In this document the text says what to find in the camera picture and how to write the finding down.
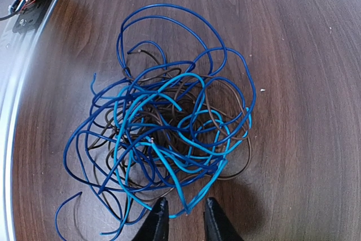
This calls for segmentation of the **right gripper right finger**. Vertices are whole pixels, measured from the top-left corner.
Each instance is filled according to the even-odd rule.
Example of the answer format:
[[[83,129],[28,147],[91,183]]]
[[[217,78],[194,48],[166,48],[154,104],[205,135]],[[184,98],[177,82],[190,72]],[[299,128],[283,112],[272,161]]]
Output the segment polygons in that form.
[[[204,229],[205,240],[244,240],[214,197],[207,198],[205,202]]]

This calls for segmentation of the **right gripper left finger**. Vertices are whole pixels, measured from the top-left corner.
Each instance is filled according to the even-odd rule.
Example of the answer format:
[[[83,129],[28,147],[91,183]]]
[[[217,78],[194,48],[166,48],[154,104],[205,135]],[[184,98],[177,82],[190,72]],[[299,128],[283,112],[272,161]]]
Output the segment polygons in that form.
[[[167,241],[168,239],[169,205],[165,197],[160,197],[132,241]]]

